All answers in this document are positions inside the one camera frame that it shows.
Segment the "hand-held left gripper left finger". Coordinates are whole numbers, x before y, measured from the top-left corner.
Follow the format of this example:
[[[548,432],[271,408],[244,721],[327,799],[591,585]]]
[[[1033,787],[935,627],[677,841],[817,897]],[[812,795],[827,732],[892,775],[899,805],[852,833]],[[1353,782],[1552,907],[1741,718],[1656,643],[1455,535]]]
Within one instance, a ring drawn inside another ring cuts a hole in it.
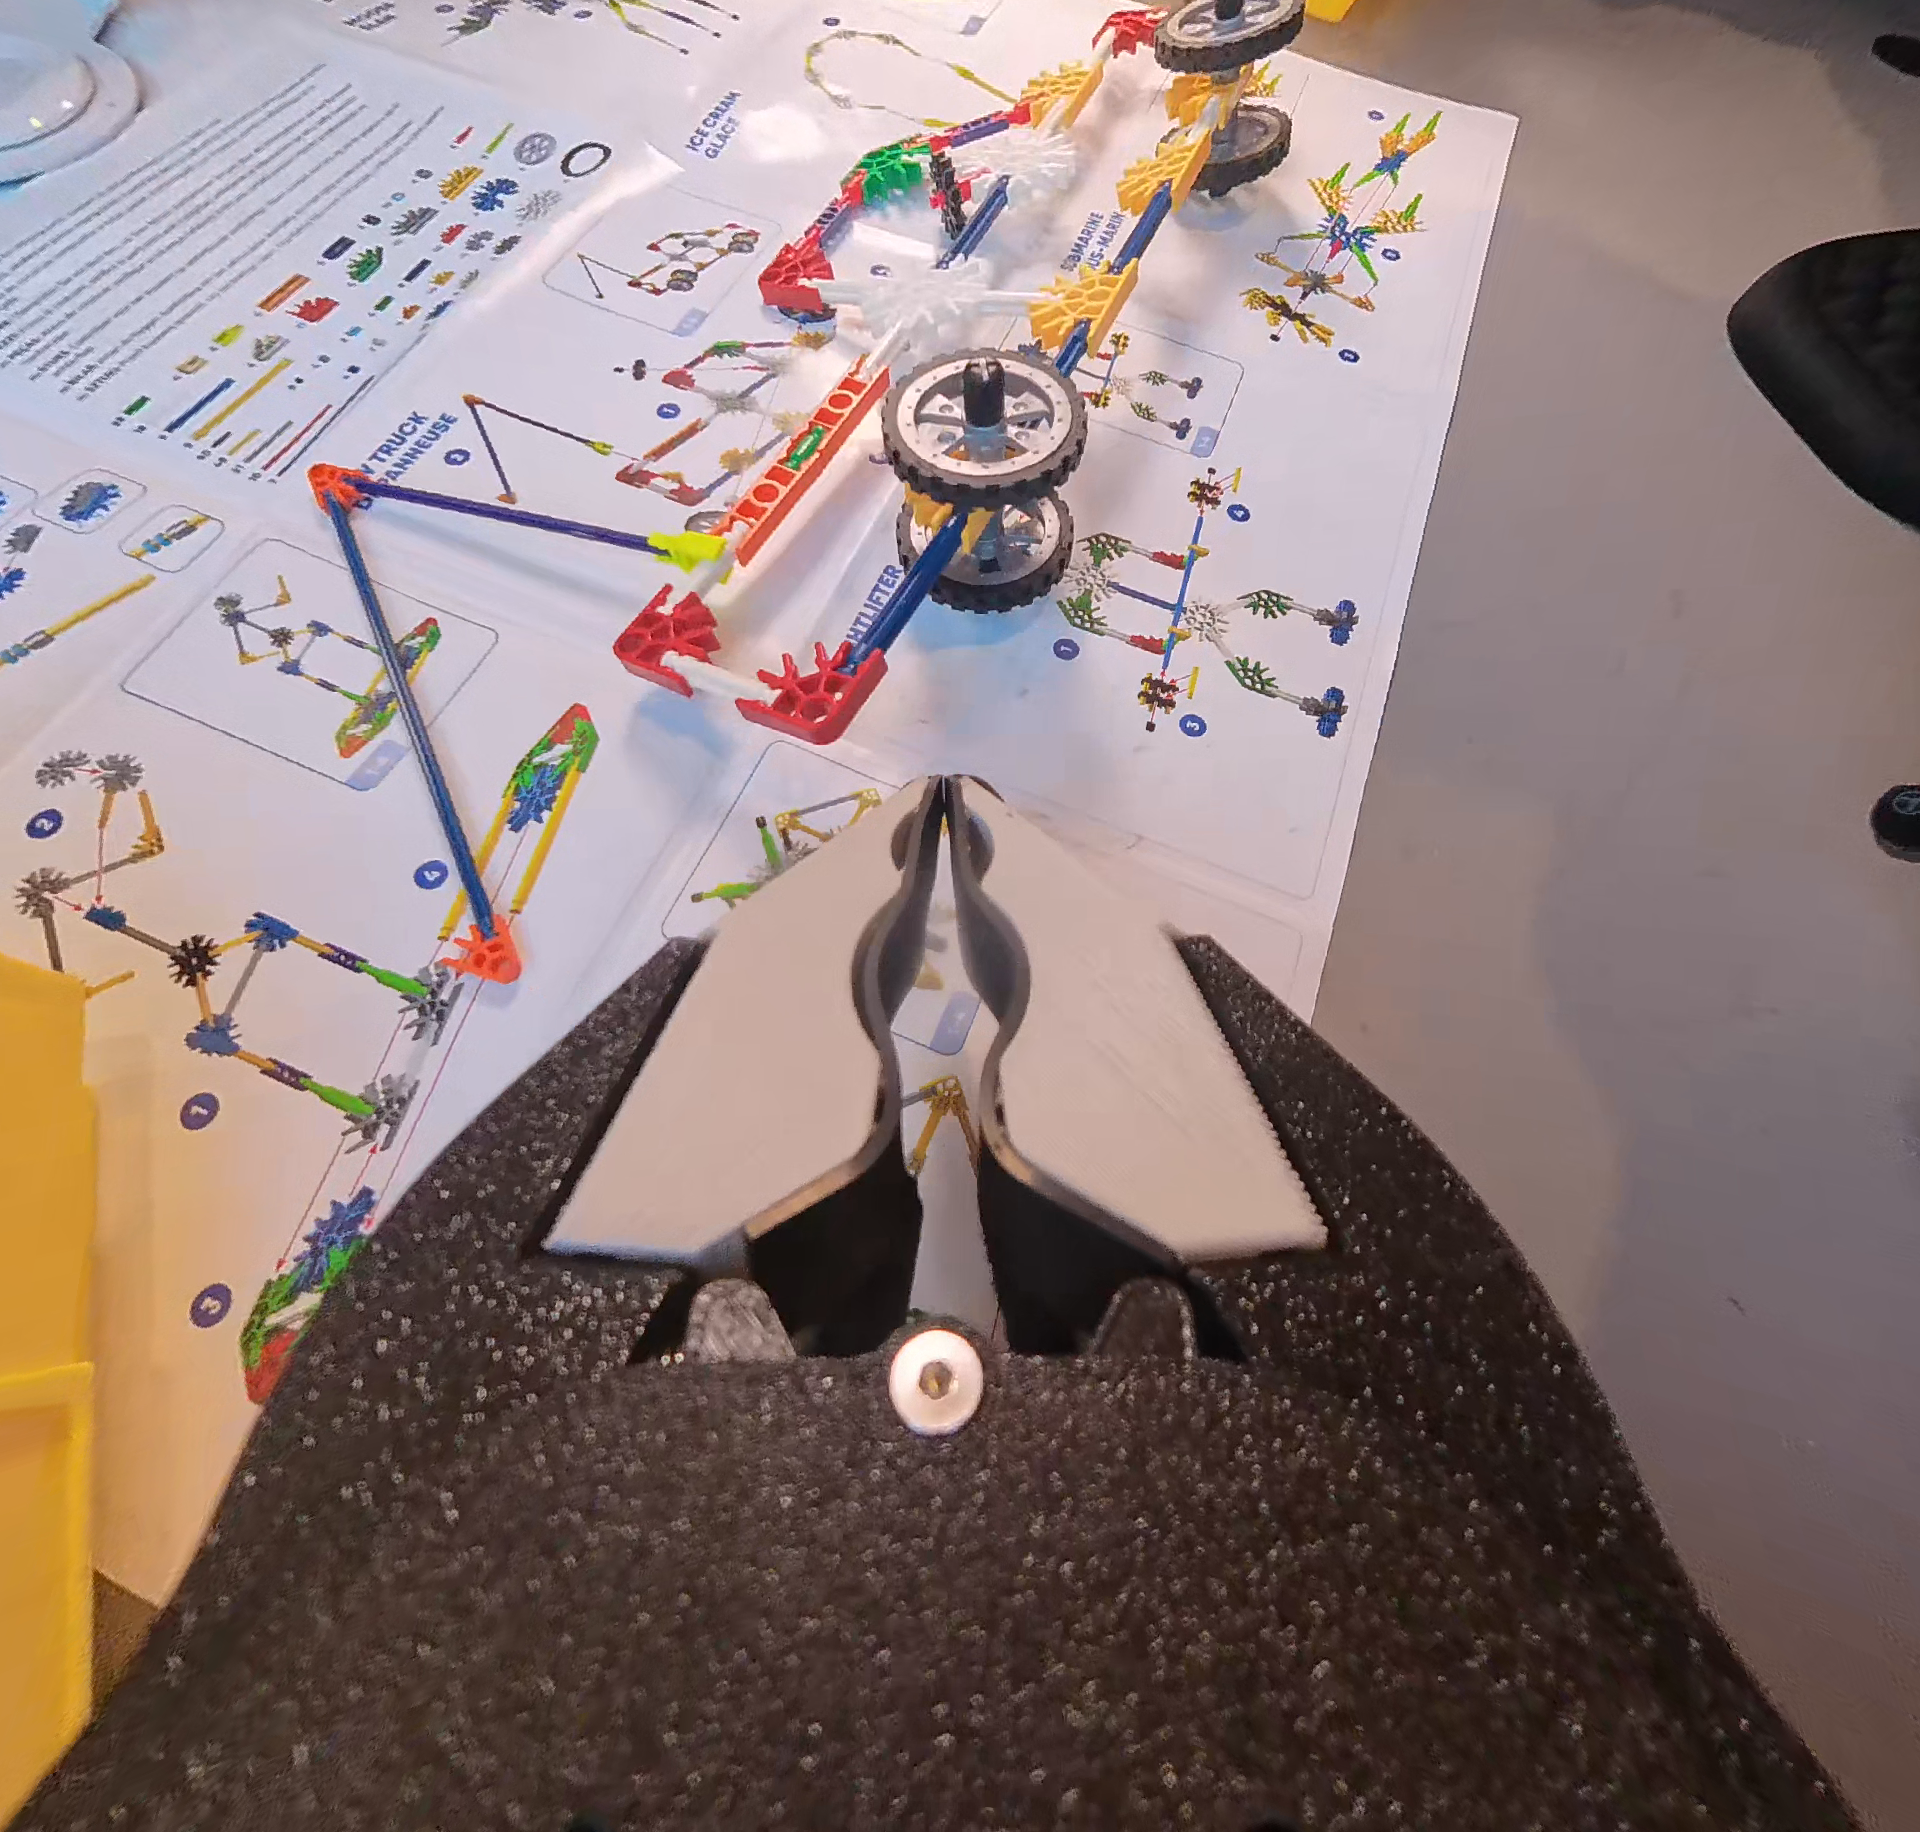
[[[908,787],[734,910],[568,1171],[548,1253],[748,1279],[798,1348],[888,1340],[922,1239],[892,1016],[935,869],[938,789]]]

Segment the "white instruction sheet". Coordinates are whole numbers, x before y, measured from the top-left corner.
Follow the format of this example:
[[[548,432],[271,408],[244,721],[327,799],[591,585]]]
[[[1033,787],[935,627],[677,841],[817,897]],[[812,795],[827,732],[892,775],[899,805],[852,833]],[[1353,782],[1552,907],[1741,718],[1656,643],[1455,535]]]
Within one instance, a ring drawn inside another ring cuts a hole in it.
[[[613,657],[683,573],[352,512],[514,984],[473,915],[312,465],[713,533],[866,346],[763,267],[864,154],[1080,64],[1114,0],[124,0],[138,115],[2,193],[2,956],[77,979],[100,1104],[96,1565],[165,1599],[312,1310],[401,1190],[660,937],[957,762],[1147,852],[1310,1008],[1515,124],[1283,51],[1286,162],[1189,196],[1078,378],[1073,560],[932,597],[827,747]],[[1165,128],[1108,67],[987,236],[1122,236]],[[754,678],[908,553],[866,418],[713,593]]]

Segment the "white stand base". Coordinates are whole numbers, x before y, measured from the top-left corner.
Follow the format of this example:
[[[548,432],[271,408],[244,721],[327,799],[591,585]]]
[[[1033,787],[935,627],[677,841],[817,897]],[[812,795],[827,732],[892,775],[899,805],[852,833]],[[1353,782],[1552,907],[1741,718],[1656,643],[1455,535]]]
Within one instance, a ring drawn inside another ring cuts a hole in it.
[[[138,115],[138,80],[108,50],[121,0],[2,0],[2,186],[80,166]]]

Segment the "colourful rod and connector model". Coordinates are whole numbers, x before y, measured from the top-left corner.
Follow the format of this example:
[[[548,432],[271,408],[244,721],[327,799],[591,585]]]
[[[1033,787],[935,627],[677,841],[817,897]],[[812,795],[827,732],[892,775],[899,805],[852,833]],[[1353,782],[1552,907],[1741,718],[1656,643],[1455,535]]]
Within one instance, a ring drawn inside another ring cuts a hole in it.
[[[892,378],[928,357],[969,348],[1041,353],[1078,387],[1091,431],[1091,394],[1078,371],[1104,350],[1154,236],[1189,202],[1211,135],[1243,100],[1270,104],[1253,90],[1259,68],[1283,54],[1235,74],[1165,71],[1154,60],[1154,28],[1165,13],[1114,13],[1094,31],[1085,60],[1027,80],[994,111],[922,124],[915,135],[864,154],[829,206],[763,267],[758,293],[771,311],[817,326],[851,320],[866,346],[805,414],[797,438],[721,512],[711,535],[724,535],[731,553],[700,566],[686,590],[662,586],[618,639],[613,657],[628,676],[683,697],[711,693],[734,703],[741,721],[788,741],[827,747],[848,734],[946,560],[972,548],[1000,508],[957,511],[915,496],[881,448],[881,462],[899,478],[913,549],[899,586],[862,630],[741,678],[716,663],[721,623],[709,597],[727,575],[771,559],[781,528],[866,418],[876,418],[881,444],[881,404]],[[999,286],[982,259],[987,236],[1073,182],[1073,131],[1108,67],[1132,51],[1148,51],[1168,85],[1159,141],[1122,169],[1114,189],[1122,236],[1041,286]],[[949,152],[972,193],[972,229],[957,263],[942,263],[946,240],[928,179],[935,146]]]

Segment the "blue rods with orange connector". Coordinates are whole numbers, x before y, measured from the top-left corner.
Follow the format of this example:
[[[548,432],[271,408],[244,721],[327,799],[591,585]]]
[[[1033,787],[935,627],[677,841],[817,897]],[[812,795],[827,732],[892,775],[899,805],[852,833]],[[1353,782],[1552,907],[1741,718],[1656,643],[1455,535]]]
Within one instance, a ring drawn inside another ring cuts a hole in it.
[[[460,496],[438,496],[427,489],[410,489],[386,482],[376,482],[373,475],[360,469],[346,469],[335,465],[312,465],[306,472],[310,492],[316,505],[323,511],[327,521],[333,525],[333,535],[342,548],[342,559],[346,563],[352,590],[359,596],[359,604],[364,609],[364,619],[369,623],[373,643],[381,654],[381,663],[390,676],[390,687],[394,690],[397,700],[397,718],[403,724],[407,741],[411,747],[411,755],[418,761],[427,796],[434,808],[434,816],[440,824],[444,845],[451,856],[451,870],[457,875],[467,910],[473,915],[473,929],[467,937],[457,939],[457,953],[448,959],[448,969],[460,977],[473,977],[481,981],[492,984],[514,984],[521,979],[521,956],[514,947],[512,926],[497,919],[490,902],[490,892],[482,886],[475,852],[468,845],[464,821],[457,814],[457,805],[451,799],[451,789],[444,779],[440,761],[434,755],[434,744],[430,737],[427,721],[418,710],[414,690],[410,683],[407,663],[397,657],[397,643],[394,636],[386,623],[386,614],[381,609],[379,593],[373,586],[373,573],[364,560],[364,553],[359,549],[356,531],[349,525],[352,512],[369,508],[373,501],[397,501],[410,508],[427,508],[434,512],[448,512],[460,519],[481,519],[492,525],[512,525],[524,531],[541,531],[545,535],[562,535],[568,542],[583,542],[583,545],[602,545],[612,549],[632,549],[650,556],[656,560],[669,560],[680,566],[683,573],[693,573],[704,566],[709,560],[720,560],[721,556],[731,553],[731,545],[724,535],[711,535],[711,533],[673,533],[673,535],[637,535],[626,531],[612,531],[602,525],[583,525],[571,519],[554,519],[545,512],[524,512],[514,511],[504,501],[468,501]]]

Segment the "grey desk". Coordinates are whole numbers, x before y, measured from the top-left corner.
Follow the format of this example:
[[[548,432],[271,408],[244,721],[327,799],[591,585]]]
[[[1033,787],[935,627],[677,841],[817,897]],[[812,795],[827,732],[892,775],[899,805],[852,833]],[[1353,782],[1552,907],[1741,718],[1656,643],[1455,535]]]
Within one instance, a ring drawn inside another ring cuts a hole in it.
[[[1917,225],[1917,0],[1360,0],[1518,118],[1316,1027],[1495,1210],[1855,1813],[1917,1828],[1917,535],[1723,313]]]

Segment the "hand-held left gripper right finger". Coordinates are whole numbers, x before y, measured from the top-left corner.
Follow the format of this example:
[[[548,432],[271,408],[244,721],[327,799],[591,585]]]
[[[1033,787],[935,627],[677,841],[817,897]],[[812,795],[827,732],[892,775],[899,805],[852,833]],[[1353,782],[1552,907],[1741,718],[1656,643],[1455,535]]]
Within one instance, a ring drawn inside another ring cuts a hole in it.
[[[946,838],[994,1021],[975,1205],[1009,1347],[1084,1347],[1137,1279],[1326,1250],[1171,934],[987,787],[946,787]]]

